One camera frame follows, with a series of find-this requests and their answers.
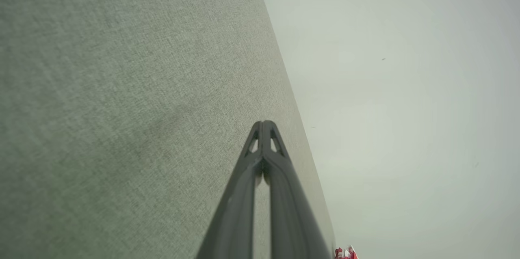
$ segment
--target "wall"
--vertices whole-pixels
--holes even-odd
[[[265,0],[338,246],[518,257],[518,0]]]

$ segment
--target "ceiling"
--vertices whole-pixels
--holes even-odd
[[[265,4],[336,244],[518,257],[520,0]]]

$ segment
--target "green-gray textured surface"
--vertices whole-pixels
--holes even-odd
[[[1,0],[0,257],[193,257],[274,120],[328,244],[263,0]],[[255,257],[268,257],[268,191]]]

